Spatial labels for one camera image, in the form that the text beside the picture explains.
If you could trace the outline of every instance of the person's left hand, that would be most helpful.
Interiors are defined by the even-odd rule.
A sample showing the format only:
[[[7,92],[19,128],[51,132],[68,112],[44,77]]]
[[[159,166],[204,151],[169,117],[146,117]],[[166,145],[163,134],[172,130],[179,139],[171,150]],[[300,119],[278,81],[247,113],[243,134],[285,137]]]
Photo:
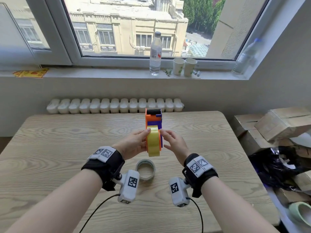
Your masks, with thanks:
[[[112,147],[120,152],[124,160],[133,158],[141,152],[147,151],[146,137],[150,133],[150,128],[130,133],[123,140],[117,142]]]

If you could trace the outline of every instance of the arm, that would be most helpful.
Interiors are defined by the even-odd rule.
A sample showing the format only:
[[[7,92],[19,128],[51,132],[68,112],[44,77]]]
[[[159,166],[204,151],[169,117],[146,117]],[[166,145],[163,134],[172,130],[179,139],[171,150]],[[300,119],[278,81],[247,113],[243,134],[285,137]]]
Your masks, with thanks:
[[[160,130],[163,138],[183,166],[191,154],[184,139],[173,131]],[[208,179],[201,188],[202,195],[224,233],[277,233],[247,201],[229,188],[218,177]]]
[[[133,132],[113,147],[124,160],[130,159],[146,151],[149,133],[150,130]],[[26,212],[6,233],[73,232],[102,186],[95,171],[83,169]]]

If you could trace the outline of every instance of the black plastic bag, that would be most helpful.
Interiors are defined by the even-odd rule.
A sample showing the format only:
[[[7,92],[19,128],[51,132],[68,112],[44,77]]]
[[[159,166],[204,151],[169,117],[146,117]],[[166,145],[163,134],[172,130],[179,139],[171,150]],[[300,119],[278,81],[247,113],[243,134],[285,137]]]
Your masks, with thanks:
[[[286,180],[305,170],[298,160],[295,148],[279,146],[265,149],[250,155],[249,159],[263,184],[299,191],[297,186],[286,183]]]

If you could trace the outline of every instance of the yellow tape roll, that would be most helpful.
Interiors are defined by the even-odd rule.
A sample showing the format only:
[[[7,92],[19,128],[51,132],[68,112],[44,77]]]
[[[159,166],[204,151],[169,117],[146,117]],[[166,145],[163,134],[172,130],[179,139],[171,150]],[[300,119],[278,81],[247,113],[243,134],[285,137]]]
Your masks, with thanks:
[[[149,157],[160,156],[159,131],[158,125],[147,126],[151,132],[147,136]]]

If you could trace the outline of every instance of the small plant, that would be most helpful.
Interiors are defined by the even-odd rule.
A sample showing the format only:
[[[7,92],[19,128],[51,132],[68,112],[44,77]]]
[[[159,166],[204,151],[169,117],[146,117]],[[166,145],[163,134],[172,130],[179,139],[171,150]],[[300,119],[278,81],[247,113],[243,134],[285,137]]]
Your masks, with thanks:
[[[172,74],[172,69],[163,70],[163,72],[169,77]]]

